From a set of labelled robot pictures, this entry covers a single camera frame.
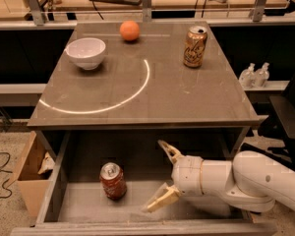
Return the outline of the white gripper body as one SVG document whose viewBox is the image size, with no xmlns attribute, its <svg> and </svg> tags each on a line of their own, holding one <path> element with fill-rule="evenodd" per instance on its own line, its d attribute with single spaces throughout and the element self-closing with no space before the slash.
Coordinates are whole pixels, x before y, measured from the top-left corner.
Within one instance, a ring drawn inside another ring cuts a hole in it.
<svg viewBox="0 0 295 236">
<path fill-rule="evenodd" d="M 174 186 L 184 196 L 201 196 L 201 166 L 203 159 L 199 156 L 181 156 L 173 164 L 172 180 Z"/>
</svg>

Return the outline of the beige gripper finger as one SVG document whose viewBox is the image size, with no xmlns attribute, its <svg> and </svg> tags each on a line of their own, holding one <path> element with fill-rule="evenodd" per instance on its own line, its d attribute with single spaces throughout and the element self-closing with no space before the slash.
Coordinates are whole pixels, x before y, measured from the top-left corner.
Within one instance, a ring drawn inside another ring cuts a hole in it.
<svg viewBox="0 0 295 236">
<path fill-rule="evenodd" d="M 175 164 L 177 160 L 182 157 L 182 153 L 176 147 L 170 145 L 164 140 L 158 140 L 157 142 L 159 146 L 164 150 L 172 164 Z"/>
<path fill-rule="evenodd" d="M 175 185 L 162 184 L 154 195 L 143 205 L 143 212 L 155 212 L 163 207 L 176 203 L 181 197 L 181 192 Z"/>
</svg>

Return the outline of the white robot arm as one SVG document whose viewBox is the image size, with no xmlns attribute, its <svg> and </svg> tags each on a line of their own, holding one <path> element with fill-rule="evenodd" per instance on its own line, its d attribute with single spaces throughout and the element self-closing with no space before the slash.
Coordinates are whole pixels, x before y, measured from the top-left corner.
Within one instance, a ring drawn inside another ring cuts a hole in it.
<svg viewBox="0 0 295 236">
<path fill-rule="evenodd" d="M 182 197 L 215 196 L 232 207 L 265 212 L 281 203 L 295 211 L 295 171 L 267 155 L 244 150 L 231 160 L 184 155 L 160 140 L 172 164 L 172 185 L 163 184 L 144 205 L 154 212 Z"/>
</svg>

